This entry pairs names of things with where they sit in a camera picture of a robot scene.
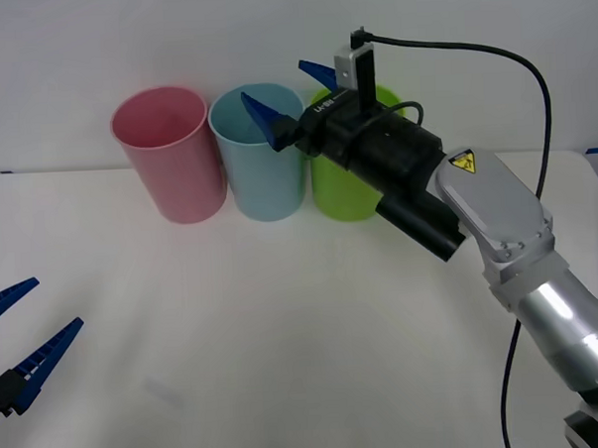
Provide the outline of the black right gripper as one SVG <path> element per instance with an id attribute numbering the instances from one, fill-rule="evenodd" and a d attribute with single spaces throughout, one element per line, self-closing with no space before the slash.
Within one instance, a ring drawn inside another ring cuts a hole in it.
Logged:
<path id="1" fill-rule="evenodd" d="M 331 67 L 309 60 L 298 66 L 331 90 L 308 106 L 299 121 L 241 93 L 246 112 L 270 147 L 280 152 L 297 143 L 307 155 L 323 156 L 347 171 L 387 169 L 392 160 L 390 108 L 378 100 L 362 108 L 359 92 L 338 88 Z"/>

